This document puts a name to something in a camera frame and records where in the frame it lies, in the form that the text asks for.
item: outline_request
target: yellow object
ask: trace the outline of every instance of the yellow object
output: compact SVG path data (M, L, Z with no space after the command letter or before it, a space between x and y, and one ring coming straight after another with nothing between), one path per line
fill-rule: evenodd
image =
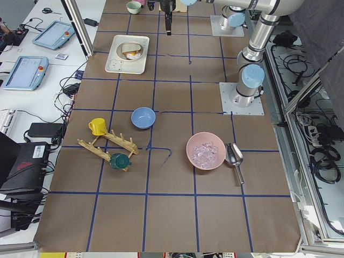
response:
M41 253L39 258L65 258L65 253Z
M92 130L92 134L96 136L104 135L108 132L104 118L93 119L88 124L88 127Z

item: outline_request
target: keyboard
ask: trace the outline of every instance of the keyboard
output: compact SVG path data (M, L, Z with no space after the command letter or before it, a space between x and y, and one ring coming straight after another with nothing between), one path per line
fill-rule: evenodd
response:
M0 110L0 132L9 136L15 123L18 111L13 109Z

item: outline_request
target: silver scoop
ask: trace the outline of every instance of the silver scoop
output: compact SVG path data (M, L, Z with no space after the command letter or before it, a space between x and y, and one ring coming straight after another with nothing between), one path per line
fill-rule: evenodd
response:
M234 167L238 178L240 180L240 184L244 184L242 174L240 171L240 164L243 161L242 153L237 147L235 143L233 144L225 144L226 146L226 161L231 166Z

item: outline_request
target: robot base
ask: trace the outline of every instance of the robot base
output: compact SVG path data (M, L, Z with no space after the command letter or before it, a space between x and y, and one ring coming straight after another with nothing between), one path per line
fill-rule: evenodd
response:
M221 29L222 16L210 15L211 31L213 36L223 37L244 37L242 26L236 28L228 28L227 30Z
M264 116L264 110L260 98L253 100L248 107L239 107L230 100L230 93L237 86L234 82L220 82L222 111L224 114L241 114L247 116Z

